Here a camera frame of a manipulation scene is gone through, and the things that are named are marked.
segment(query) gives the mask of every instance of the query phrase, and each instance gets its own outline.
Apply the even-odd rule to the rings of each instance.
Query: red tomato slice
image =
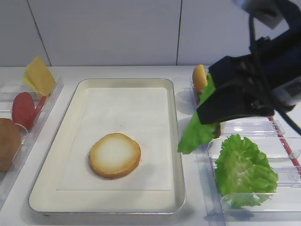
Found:
[[[38,103],[36,109],[34,110],[33,114],[32,114],[32,123],[34,123],[34,121],[36,120],[36,118],[39,116],[41,110],[43,109],[45,103],[47,101],[47,96],[43,96],[40,100],[40,102]]]
[[[34,102],[28,92],[18,94],[13,102],[12,120],[14,123],[23,125],[26,129],[32,128],[32,114],[34,113]]]

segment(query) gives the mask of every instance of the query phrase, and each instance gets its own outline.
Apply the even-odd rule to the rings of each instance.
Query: white wall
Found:
[[[288,29],[284,21],[274,30],[260,22],[255,26],[258,36],[271,38]],[[248,47],[248,14],[232,0],[183,0],[179,65],[212,64],[226,55],[247,54]]]
[[[301,0],[293,0],[301,6]],[[175,65],[181,0],[29,0],[52,65]],[[249,52],[248,14],[232,0],[182,0],[178,65]],[[258,36],[275,30],[256,23]],[[49,65],[26,0],[0,0],[0,66]]]
[[[0,0],[0,66],[25,66],[36,55],[49,64],[26,0]]]
[[[181,0],[29,0],[52,65],[175,65]]]

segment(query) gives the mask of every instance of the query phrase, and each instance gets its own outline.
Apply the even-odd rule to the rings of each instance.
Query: lettuce leaf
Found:
[[[246,137],[241,139],[236,134],[226,139],[215,163],[217,188],[233,208],[260,206],[269,195],[253,193],[276,192],[278,174],[270,167],[266,154]]]
[[[215,86],[211,78],[211,74],[207,74],[208,84],[204,87],[204,92],[200,96],[199,106],[210,97],[215,91]],[[181,137],[178,145],[178,151],[183,154],[190,154],[200,145],[208,144],[216,137],[216,131],[219,129],[220,124],[202,124],[199,120],[197,112],[192,116],[192,119]]]

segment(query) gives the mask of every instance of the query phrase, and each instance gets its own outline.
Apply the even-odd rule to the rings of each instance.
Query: countertop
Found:
[[[174,84],[179,134],[181,135],[194,112],[189,92],[190,77],[194,66],[129,66],[129,67],[50,67],[52,74],[63,79],[64,87],[53,107],[25,165],[23,166],[2,210],[0,211],[1,226],[36,226],[36,225],[63,225],[60,219],[40,217],[32,214],[28,206],[28,195],[40,164],[48,150],[61,117],[77,84],[87,78],[167,78]],[[0,67],[0,84],[20,84],[24,67]],[[301,126],[301,106],[298,105],[289,115]],[[297,137],[296,133],[276,114],[284,127],[286,137]],[[198,167],[197,156],[192,153],[182,156],[186,203],[181,219],[169,222],[167,225],[177,226],[220,226],[222,224],[206,220],[203,187],[207,183],[204,171]],[[291,226],[301,222],[290,221]],[[74,218],[69,219],[67,225],[138,225],[130,220],[122,222],[90,220],[88,223]],[[282,226],[287,222],[228,222],[230,226]]]

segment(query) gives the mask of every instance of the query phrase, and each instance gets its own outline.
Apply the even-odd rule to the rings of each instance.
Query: plastic tray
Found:
[[[12,186],[14,185],[14,182],[18,177],[19,172],[21,171],[36,139],[38,138],[40,131],[44,126],[44,123],[48,118],[49,113],[52,110],[52,107],[54,106],[62,88],[63,83],[61,79],[58,79],[51,95],[43,105],[40,114],[35,119],[32,129],[29,131],[20,131],[22,144],[13,158],[12,166],[8,172],[0,173],[0,209],[2,208]],[[32,96],[35,106],[37,106],[39,99],[37,98],[36,91],[32,91],[25,85],[0,84],[0,118],[11,119],[13,101],[15,97],[21,92],[28,92]]]
[[[198,98],[190,83],[190,95],[194,108]],[[285,131],[278,121],[264,121],[262,118],[243,119],[239,122],[222,123],[221,136],[196,151],[200,177],[207,175],[203,186],[207,219],[210,225],[225,225],[225,221],[272,221],[301,220],[301,169],[299,166],[301,138],[283,138]],[[278,173],[276,193],[268,194],[270,200],[261,206],[234,209],[229,205],[231,197],[247,197],[250,194],[230,194],[224,197],[219,193],[214,178],[215,160],[218,158],[223,140],[231,134],[240,134],[257,143],[266,153],[271,167]]]

